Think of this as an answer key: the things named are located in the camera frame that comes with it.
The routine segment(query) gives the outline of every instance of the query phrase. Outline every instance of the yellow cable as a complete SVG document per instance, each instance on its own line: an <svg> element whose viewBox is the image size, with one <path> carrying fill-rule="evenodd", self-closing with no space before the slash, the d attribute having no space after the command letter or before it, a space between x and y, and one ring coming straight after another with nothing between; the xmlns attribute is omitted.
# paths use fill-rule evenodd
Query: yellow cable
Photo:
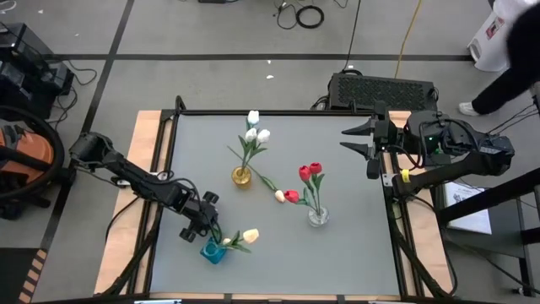
<svg viewBox="0 0 540 304"><path fill-rule="evenodd" d="M407 42L408 35L411 33L414 20L416 20L416 15L418 14L421 6L422 6L422 0L418 0L418 3L416 4L416 8L414 9L413 19L411 20L411 24L408 25L407 34L405 34L405 38L403 39L402 49L401 51L399 51L399 57L397 58L397 67L396 67L396 73L394 74L394 79L397 78L397 74L399 73L399 66L402 63L402 56L403 56L403 49L405 49L405 42Z"/></svg>

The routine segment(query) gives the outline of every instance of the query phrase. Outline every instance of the white sneaker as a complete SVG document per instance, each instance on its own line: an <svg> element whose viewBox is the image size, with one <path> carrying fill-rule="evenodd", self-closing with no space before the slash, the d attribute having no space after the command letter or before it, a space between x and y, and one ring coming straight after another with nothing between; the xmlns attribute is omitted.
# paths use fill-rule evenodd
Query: white sneaker
<svg viewBox="0 0 540 304"><path fill-rule="evenodd" d="M478 112L474 111L472 102L462 102L459 104L459 112L467 116L479 116Z"/></svg>

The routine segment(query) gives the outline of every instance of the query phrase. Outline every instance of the yellow clamp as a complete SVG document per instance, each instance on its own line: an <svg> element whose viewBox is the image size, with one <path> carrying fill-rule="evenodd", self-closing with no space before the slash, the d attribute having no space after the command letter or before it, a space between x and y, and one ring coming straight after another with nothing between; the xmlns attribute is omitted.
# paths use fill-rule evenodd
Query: yellow clamp
<svg viewBox="0 0 540 304"><path fill-rule="evenodd" d="M402 170L402 179L404 182L411 182L411 179L408 178L408 169Z"/></svg>

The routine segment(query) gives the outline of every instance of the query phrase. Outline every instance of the gray table surface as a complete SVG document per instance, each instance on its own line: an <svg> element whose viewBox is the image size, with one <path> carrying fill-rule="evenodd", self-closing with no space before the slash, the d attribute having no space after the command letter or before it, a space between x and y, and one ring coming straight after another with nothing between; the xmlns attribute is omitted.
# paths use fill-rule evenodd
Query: gray table surface
<svg viewBox="0 0 540 304"><path fill-rule="evenodd" d="M308 208L278 203L254 176L249 190L230 179L240 160L237 135L241 116L181 116L172 170L190 178L201 196L219 195L219 223L225 235L257 228L252 253L229 251L218 265L199 255L207 237L190 244L178 236L188 220L166 210L161 220L151 292L398 295L396 269L381 181L368 180L363 157L340 141L369 143L370 138L340 132L364 123L364 117L266 117L260 128L271 132L267 151L251 162L276 186L303 189L298 168L322 163L322 205L327 225L309 226Z"/></svg>

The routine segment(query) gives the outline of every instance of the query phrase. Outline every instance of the wooden board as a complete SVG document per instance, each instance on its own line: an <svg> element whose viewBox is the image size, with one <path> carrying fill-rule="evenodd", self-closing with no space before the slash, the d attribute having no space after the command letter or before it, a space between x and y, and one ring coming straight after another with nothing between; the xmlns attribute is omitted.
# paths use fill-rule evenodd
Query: wooden board
<svg viewBox="0 0 540 304"><path fill-rule="evenodd" d="M134 164L149 170L154 152L154 144L158 132L159 117L161 111L140 111L137 122L133 130L132 143L127 154L127 158ZM394 123L402 128L407 121L410 112L394 111L390 113ZM168 138L170 126L165 129L165 138ZM168 140L165 140L162 147L162 153L159 158L159 170L162 170L165 162L165 151ZM398 157L400 166L410 166L407 158ZM429 192L420 193L420 197L431 202ZM120 190L116 200L115 213L122 209L134 198L129 189ZM101 262L100 272L96 281L94 292L101 292L108 288L114 279L124 269L127 262L133 255L133 248L138 232L138 225L143 210L143 202L133 205L126 213L121 216L111 228L109 239L105 245L103 260ZM442 240L436 222L435 215L425 206L420 204L409 204L409 217L412 223L413 237L417 254L424 263L426 269L439 282L444 290L451 290L451 279L446 264L446 257L442 247ZM413 295L413 280L410 271L410 263L402 255L403 267L405 271L406 283L409 295ZM148 265L148 254L145 256L139 267L138 282L135 291L141 292L143 289L143 279L146 267ZM200 293L159 293L151 295L153 298L183 298L183 299L223 299L223 294L200 294ZM233 299L246 300L330 300L335 301L335 296L323 295L247 295L234 294ZM346 296L349 301L395 301L398 296L378 296L378 295L358 295Z"/></svg>

